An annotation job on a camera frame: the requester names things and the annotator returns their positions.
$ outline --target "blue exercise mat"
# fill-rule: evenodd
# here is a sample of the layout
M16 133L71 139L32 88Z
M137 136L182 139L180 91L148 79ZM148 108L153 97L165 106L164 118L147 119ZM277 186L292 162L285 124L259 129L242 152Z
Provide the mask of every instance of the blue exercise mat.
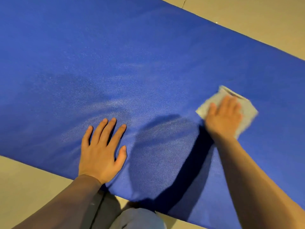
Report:
M244 149L305 208L305 61L161 0L1 0L0 154L74 179L89 124L116 117L109 191L207 228L240 228L195 110L225 85L259 111Z

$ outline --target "white cloth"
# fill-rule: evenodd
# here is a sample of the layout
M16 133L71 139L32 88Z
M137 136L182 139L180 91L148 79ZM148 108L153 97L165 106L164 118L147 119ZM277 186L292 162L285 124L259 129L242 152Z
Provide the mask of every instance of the white cloth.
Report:
M250 100L246 99L245 97L233 92L229 88L225 86L220 86L218 92L213 95L211 98L206 100L197 110L197 114L202 118L205 119L208 113L208 109L211 103L215 103L217 106L221 103L221 100L226 96L226 95L231 95L231 96L236 96L238 102L241 104L242 109L242 122L240 123L240 126L238 127L236 131L235 138L238 138L238 136L245 131L253 121L253 119L256 117L258 114L258 111L256 108L251 104Z
M109 229L166 229L163 220L144 208L129 208L123 211Z

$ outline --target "floor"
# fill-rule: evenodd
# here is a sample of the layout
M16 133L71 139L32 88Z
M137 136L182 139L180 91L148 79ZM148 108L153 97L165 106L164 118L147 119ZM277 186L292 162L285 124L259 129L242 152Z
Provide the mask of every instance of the floor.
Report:
M305 60L305 0L164 1ZM71 182L72 180L0 157L2 228L18 224ZM90 227L99 206L92 228L107 228L113 217L122 208L126 208L127 202L109 193L98 193L89 206L82 228ZM160 216L168 228L201 228L166 215Z

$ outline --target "person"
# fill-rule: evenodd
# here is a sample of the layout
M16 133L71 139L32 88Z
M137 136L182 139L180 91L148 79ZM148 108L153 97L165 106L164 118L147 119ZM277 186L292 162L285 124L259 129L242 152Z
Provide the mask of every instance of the person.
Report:
M242 228L305 228L305 212L284 193L234 138L242 120L235 97L226 96L219 107L211 104L205 126L219 151L225 178ZM112 180L127 157L126 146L114 153L126 130L120 126L109 141L116 119L104 119L93 133L89 126L81 143L78 177L54 199L14 227L79 228L85 211L102 184ZM166 228L161 218L145 209L129 209L113 223L118 228Z

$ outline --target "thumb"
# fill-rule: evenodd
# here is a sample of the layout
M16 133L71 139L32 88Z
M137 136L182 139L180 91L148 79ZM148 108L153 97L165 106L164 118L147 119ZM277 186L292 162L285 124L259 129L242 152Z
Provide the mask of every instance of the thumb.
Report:
M116 161L114 163L114 167L118 172L122 169L126 158L127 158L126 145L124 145L120 148L119 155L117 156Z

